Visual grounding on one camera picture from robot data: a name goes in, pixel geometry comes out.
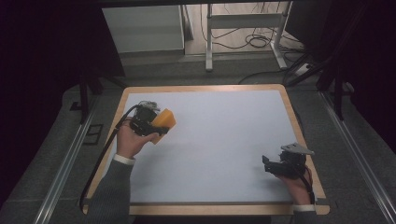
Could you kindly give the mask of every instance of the white shirt cuff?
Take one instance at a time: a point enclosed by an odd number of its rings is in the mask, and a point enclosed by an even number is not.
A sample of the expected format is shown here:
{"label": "white shirt cuff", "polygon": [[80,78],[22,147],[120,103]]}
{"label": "white shirt cuff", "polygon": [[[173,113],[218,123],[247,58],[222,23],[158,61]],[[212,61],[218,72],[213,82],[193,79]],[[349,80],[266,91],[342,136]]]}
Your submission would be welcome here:
{"label": "white shirt cuff", "polygon": [[135,161],[135,159],[132,159],[132,160],[131,160],[131,159],[122,157],[122,156],[117,155],[117,154],[114,154],[113,160],[119,161],[119,162],[124,163],[124,164],[126,164],[126,165],[134,165],[134,161]]}
{"label": "white shirt cuff", "polygon": [[305,205],[293,205],[294,212],[313,212],[315,211],[315,206],[313,204],[305,204]]}

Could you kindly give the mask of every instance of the yellow sponge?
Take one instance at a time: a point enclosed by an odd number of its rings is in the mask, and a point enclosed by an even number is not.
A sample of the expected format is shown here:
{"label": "yellow sponge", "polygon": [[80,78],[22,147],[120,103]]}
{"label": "yellow sponge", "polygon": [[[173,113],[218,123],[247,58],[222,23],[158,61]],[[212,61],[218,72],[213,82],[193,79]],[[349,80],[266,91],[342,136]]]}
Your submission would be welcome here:
{"label": "yellow sponge", "polygon": [[[152,122],[152,126],[154,127],[166,127],[172,129],[176,125],[176,120],[173,116],[172,111],[165,109],[161,114],[159,114]],[[155,145],[157,144],[162,138],[164,134],[154,138],[151,142]]]}

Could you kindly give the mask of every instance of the dark sleeve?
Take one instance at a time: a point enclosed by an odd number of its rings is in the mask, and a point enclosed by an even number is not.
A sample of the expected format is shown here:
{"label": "dark sleeve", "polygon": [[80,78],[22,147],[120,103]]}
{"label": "dark sleeve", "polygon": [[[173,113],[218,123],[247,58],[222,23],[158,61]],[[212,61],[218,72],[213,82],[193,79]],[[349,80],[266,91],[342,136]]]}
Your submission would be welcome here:
{"label": "dark sleeve", "polygon": [[294,224],[319,224],[317,212],[296,212],[294,211]]}
{"label": "dark sleeve", "polygon": [[128,223],[132,165],[112,161],[89,202],[85,223]]}

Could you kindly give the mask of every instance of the dark background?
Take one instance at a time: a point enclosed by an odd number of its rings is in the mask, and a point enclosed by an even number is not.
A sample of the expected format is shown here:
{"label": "dark background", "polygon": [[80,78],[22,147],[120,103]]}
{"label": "dark background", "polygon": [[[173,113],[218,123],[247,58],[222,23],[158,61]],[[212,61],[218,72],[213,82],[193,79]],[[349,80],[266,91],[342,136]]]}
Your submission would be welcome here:
{"label": "dark background", "polygon": [[[123,71],[99,7],[67,7],[53,1],[0,4],[3,203],[48,134],[63,93],[95,69],[112,76],[123,76]],[[321,57],[343,31],[341,24],[353,4],[332,1],[320,36],[334,37],[320,48]],[[393,150],[395,9],[393,0],[372,3],[338,64],[355,88],[352,102]]]}

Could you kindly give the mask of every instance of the wooden border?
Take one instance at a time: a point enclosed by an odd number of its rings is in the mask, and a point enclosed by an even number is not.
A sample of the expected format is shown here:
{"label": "wooden border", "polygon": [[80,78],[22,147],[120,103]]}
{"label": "wooden border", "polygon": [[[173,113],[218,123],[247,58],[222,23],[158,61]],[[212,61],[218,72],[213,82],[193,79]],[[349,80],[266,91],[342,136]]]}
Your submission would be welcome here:
{"label": "wooden border", "polygon": [[[290,118],[291,126],[296,135],[297,141],[302,146],[306,147],[306,143],[301,132],[298,120],[294,115],[291,107],[289,97],[285,88],[282,85],[228,85],[228,86],[167,86],[167,87],[131,87],[124,90],[116,115],[113,119],[111,129],[113,130],[117,122],[123,115],[124,107],[130,93],[145,93],[145,92],[183,92],[183,91],[279,91],[286,107],[286,111]],[[105,170],[107,158],[110,154],[112,146],[110,146],[102,158],[102,161],[97,169],[95,176],[91,182],[86,199],[90,199],[95,192]],[[314,163],[310,156],[306,158],[306,165],[312,171],[312,178],[314,181],[314,191],[317,198],[326,199],[324,190],[320,184],[318,173],[315,169]],[[327,215],[330,212],[329,205],[316,205],[318,215]],[[181,204],[181,205],[131,205],[131,215],[148,215],[148,216],[199,216],[199,215],[292,215],[291,204]]]}

